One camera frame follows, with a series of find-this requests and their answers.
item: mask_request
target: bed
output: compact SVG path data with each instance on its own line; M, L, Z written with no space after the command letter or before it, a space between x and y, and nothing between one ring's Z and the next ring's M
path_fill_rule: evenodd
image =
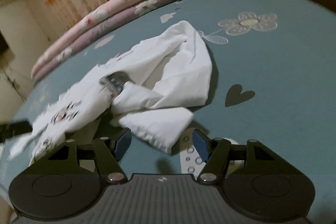
M264 29L251 27L254 15L265 18ZM232 30L235 26L227 19L250 21L242 31ZM316 197L308 215L312 223L335 221L336 16L308 0L182 0L161 7L61 64L39 82L14 119L27 117L32 122L97 63L181 20L199 31L213 63L208 101L191 108L195 116L190 126L202 128L211 138L227 137L240 144L259 140L313 181ZM226 107L233 85L255 95ZM34 146L8 161L14 141L6 141L0 161L0 194L8 202L8 187L28 166ZM185 172L179 145L165 155L133 137L120 165L128 176Z

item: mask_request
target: pink blanket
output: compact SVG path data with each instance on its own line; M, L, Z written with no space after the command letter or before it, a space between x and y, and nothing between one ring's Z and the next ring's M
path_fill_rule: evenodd
M127 24L128 22L152 11L159 7L165 6L175 0L146 0L140 4L127 8L109 19L99 23L95 27L91 28L80 37L78 37L73 43L66 47L59 55L54 57L51 61L45 64L33 77L34 83L39 82L48 73L57 68L61 63L75 55L79 51L85 49L88 45L95 42L105 34L112 32L113 30Z
M85 31L107 19L108 17L111 17L121 10L124 10L140 1L142 0L109 0L90 14L86 15L80 22L68 30L44 52L44 54L33 66L31 70L31 77L33 78L39 69L41 69L48 61L64 50Z

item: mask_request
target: ribbed plastic surface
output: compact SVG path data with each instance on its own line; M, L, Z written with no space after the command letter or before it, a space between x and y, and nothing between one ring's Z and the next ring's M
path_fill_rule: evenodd
M45 223L18 218L15 224ZM257 224L229 207L213 186L191 175L135 174L126 184L110 186L86 212L53 224ZM287 224L309 224L304 219Z

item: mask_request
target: metal screw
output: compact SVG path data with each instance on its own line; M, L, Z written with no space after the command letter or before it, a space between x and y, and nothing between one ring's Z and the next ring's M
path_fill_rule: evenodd
M120 181L122 179L124 179L124 174L122 173L111 173L107 176L107 178L112 182L112 181Z
M199 177L201 180L207 182L211 182L214 181L215 179L217 179L217 176L215 174L212 173L204 173Z

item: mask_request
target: white cloth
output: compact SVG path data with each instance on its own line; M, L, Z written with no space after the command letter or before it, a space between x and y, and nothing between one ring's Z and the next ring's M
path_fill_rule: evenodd
M96 65L56 103L47 106L34 121L31 135L11 147L10 158L43 132L32 153L33 163L64 142L66 132L97 119L110 105L113 123L129 127L140 139L170 153L193 118L183 107L204 105L207 100L211 70L202 38L188 22L181 21L106 64ZM127 82L112 100L111 92L99 80L116 71L125 71L133 82Z

